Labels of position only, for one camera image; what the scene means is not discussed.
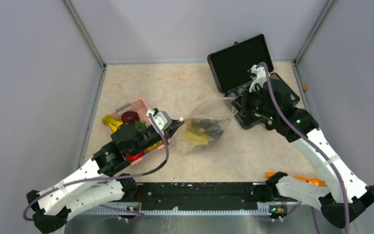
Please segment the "yellow napa cabbage toy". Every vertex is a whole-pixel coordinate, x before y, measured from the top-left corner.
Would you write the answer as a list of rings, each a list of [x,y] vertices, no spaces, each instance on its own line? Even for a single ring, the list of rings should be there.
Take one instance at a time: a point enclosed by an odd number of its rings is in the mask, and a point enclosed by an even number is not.
[[[208,135],[205,134],[204,128],[187,127],[186,131],[183,133],[183,136],[196,146],[209,144]]]

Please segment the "tan longan fruit cluster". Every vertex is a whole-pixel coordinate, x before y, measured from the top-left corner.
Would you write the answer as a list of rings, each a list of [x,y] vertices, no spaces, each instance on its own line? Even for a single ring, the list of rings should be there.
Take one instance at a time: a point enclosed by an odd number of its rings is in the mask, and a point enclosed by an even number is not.
[[[219,122],[211,118],[193,118],[186,122],[187,127],[204,128],[206,135],[213,135],[220,131]]]

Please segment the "clear zip top bag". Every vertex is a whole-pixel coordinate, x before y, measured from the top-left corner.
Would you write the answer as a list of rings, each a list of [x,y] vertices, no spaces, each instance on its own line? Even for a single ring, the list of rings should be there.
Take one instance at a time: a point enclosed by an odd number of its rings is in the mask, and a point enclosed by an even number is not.
[[[174,135],[175,149],[182,154],[204,150],[216,144],[227,131],[237,109],[235,98],[218,97],[199,104]]]

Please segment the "yellow banana bunch toy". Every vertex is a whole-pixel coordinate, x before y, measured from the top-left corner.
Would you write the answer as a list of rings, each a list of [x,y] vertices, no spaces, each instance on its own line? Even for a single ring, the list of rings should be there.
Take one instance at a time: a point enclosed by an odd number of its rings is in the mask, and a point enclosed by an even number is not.
[[[102,118],[102,123],[103,125],[109,127],[112,133],[115,133],[118,130],[118,128],[123,124],[122,121],[115,119],[111,115],[105,115]]]

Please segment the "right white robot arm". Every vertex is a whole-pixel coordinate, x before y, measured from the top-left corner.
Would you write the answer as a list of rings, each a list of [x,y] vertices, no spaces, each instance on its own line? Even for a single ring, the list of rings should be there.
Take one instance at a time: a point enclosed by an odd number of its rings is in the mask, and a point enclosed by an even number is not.
[[[280,79],[255,80],[243,88],[241,110],[270,122],[272,129],[305,156],[325,186],[277,172],[266,181],[262,199],[293,198],[320,211],[335,227],[348,230],[374,203],[374,185],[366,184],[348,168],[313,116],[295,106],[292,94]]]

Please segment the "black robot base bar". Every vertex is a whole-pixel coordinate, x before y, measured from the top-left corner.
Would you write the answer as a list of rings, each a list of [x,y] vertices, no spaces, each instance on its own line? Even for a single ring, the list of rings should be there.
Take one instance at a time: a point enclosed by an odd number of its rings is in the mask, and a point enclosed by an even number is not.
[[[250,211],[264,182],[145,182],[129,202],[144,211]]]

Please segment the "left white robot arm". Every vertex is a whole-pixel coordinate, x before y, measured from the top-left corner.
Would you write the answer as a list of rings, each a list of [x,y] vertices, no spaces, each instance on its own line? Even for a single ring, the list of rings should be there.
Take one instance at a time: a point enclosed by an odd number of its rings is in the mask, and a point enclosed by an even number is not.
[[[184,124],[183,119],[170,119],[162,112],[149,114],[148,121],[150,125],[143,130],[135,123],[120,124],[111,135],[112,141],[75,172],[46,190],[30,191],[26,195],[28,206],[23,218],[32,221],[42,234],[54,234],[88,209],[113,200],[134,200],[137,194],[135,178],[159,171],[169,156],[156,168],[134,175],[122,173],[131,165],[129,157],[159,141],[167,149],[168,140]]]

